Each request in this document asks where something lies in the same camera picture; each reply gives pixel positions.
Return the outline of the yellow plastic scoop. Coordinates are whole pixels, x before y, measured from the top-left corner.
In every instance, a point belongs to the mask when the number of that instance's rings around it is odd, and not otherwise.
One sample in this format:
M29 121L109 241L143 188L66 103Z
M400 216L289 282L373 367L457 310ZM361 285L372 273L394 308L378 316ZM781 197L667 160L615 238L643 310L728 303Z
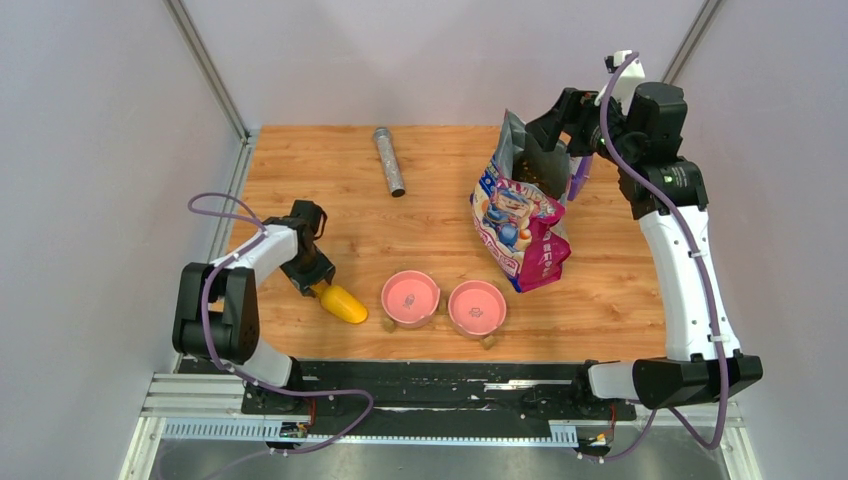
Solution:
M332 316L354 325L367 320L367 307L343 287L321 282L312 291L321 307Z

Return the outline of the pink blue pet food bag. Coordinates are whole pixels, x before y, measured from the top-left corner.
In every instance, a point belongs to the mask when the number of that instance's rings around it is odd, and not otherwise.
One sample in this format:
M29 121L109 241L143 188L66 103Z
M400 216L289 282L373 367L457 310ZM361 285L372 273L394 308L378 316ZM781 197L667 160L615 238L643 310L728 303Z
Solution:
M572 249L565 230L570 156L563 141L546 152L510 110L469 202L475 229L513 289L558 281Z

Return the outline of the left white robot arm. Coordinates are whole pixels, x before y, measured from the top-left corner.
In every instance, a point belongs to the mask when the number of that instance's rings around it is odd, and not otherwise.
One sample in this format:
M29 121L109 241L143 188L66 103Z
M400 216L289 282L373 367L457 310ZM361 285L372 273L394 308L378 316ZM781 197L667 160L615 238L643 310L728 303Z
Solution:
M249 213L245 219L257 228L249 240L214 261L183 268L172 345L267 390L271 404L293 413L306 400L301 365L262 339L258 288L276 271L305 297L331 285L335 266L316 245L327 215L318 204L297 200L286 216L261 221Z

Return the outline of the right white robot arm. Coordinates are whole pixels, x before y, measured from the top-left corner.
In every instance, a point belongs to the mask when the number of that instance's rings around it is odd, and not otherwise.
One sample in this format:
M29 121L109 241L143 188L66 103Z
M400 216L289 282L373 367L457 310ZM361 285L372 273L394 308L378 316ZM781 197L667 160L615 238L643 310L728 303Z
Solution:
M567 153L615 163L619 188L648 242L660 285L666 354L634 362L586 362L571 403L596 417L615 400L650 409L726 403L763 377L745 355L723 307L709 256L708 196L699 167L678 152L687 104L682 89L638 85L628 107L597 91L566 88L530 122L543 150L569 137Z

